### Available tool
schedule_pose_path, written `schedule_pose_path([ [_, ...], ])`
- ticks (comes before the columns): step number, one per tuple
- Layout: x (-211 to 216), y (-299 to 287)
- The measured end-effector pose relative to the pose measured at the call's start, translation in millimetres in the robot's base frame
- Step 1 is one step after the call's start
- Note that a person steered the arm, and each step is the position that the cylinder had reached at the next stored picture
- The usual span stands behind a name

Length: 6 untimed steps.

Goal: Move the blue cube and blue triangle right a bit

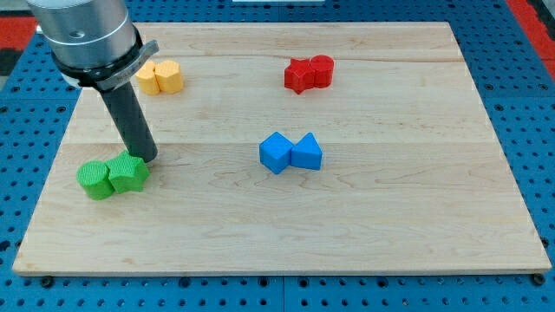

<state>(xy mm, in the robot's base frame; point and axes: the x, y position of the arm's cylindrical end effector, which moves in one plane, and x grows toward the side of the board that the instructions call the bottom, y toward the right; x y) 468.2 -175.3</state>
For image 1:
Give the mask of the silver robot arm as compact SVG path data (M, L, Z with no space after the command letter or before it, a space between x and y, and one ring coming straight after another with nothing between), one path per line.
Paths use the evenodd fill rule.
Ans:
M142 41L122 0L29 0L28 6L72 86L117 89L159 51L155 40Z

